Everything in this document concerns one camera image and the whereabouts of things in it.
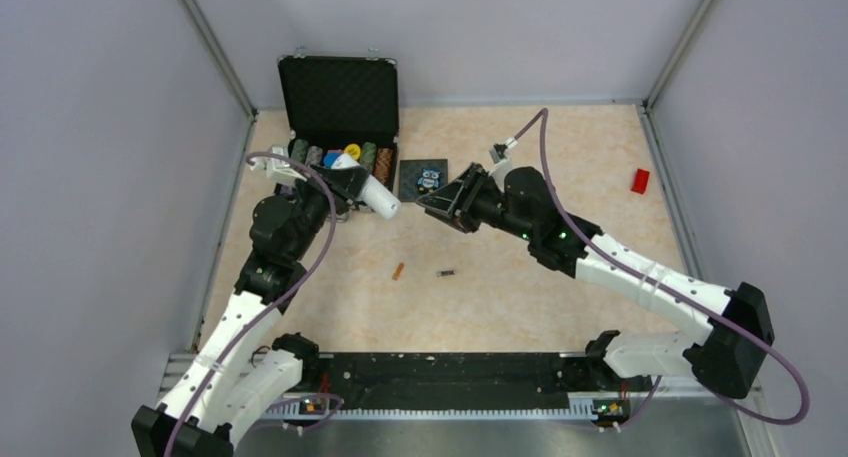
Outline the white remote control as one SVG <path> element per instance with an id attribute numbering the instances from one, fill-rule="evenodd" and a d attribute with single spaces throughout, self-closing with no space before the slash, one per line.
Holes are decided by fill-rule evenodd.
<path id="1" fill-rule="evenodd" d="M 389 220 L 394 218 L 400 210 L 401 203 L 392 191 L 349 154 L 340 154 L 332 163 L 330 168 L 333 171 L 347 169 L 364 171 L 366 179 L 359 187 L 359 190 L 355 192 L 356 200 L 363 203 L 384 219 Z"/>

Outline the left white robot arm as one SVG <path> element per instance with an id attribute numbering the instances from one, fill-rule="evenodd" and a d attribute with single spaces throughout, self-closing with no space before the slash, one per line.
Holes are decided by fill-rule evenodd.
<path id="1" fill-rule="evenodd" d="M 249 358 L 316 267 L 302 259 L 327 218 L 356 202 L 369 177 L 355 165 L 309 167 L 291 197 L 272 195 L 252 211 L 252 250 L 214 331 L 179 381 L 131 423 L 142 456 L 231 456 L 266 410 L 291 388 L 319 381 L 317 346 L 299 335 L 255 368 Z"/>

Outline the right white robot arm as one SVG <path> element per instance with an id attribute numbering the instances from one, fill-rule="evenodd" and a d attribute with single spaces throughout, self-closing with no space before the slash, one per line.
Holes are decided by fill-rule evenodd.
<path id="1" fill-rule="evenodd" d="M 692 377 L 725 398 L 748 396 L 774 331 L 763 291 L 742 282 L 735 289 L 707 283 L 627 248 L 598 225 L 561 214 L 542 173 L 509 171 L 503 184 L 477 163 L 447 185 L 419 197 L 425 213 L 462 232 L 486 224 L 526 241 L 543 267 L 612 290 L 674 325 L 648 335 L 605 331 L 587 347 L 589 381 L 612 389 L 636 376 Z"/>

